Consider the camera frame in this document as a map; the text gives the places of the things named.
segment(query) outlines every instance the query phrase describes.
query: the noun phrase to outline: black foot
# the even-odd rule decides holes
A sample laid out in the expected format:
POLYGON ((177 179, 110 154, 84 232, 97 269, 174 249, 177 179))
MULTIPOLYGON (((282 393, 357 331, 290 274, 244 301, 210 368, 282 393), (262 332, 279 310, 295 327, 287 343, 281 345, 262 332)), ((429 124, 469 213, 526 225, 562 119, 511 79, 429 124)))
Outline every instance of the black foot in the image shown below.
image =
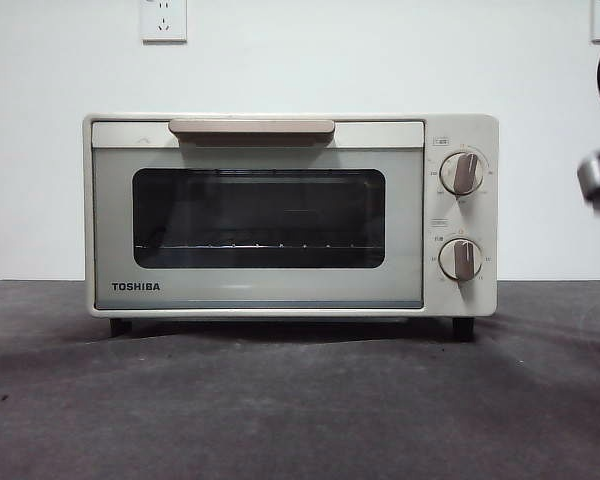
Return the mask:
POLYGON ((121 318, 109 319, 111 325, 111 338, 124 335, 131 331, 131 320, 123 320, 121 318))
POLYGON ((473 317, 454 317, 453 339, 457 342, 473 341, 473 317))

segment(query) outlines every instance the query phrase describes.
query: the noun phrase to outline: toshiba toaster oven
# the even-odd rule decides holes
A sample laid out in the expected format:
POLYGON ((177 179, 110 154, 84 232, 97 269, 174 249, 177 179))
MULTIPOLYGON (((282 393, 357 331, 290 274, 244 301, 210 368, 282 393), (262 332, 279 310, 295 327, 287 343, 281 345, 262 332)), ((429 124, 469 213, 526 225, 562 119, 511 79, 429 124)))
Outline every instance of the toshiba toaster oven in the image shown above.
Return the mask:
POLYGON ((91 115, 99 317, 487 316, 498 123, 486 115, 91 115))

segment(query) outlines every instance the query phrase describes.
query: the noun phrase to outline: timer knob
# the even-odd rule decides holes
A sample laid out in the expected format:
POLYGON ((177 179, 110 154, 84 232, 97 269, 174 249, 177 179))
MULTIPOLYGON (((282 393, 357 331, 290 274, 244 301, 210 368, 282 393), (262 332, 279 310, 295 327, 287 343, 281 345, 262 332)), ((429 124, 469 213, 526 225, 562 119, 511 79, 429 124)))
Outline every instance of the timer knob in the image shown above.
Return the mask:
POLYGON ((475 153, 456 153, 442 163, 440 180, 454 195, 469 195, 482 183, 482 163, 475 153))
POLYGON ((482 253, 471 240, 456 238, 442 247, 438 261, 447 277, 458 282, 468 282, 482 267, 482 253))

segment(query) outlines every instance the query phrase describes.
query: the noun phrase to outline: appliance body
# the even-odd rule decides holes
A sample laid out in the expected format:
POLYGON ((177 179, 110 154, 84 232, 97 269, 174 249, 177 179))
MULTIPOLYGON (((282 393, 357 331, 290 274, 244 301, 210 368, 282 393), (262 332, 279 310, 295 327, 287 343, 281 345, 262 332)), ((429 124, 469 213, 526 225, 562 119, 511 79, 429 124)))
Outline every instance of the appliance body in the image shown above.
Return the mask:
POLYGON ((493 117, 96 114, 83 132, 93 316, 495 311, 493 117))

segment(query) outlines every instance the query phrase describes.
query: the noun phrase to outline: door handle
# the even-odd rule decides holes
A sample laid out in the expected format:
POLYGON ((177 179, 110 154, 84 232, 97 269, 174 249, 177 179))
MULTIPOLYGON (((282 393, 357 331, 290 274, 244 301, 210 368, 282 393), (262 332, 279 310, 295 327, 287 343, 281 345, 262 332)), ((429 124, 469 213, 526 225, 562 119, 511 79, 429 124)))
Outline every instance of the door handle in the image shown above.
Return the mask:
POLYGON ((333 120, 173 119, 169 130, 180 142, 199 147, 312 147, 327 145, 333 120))

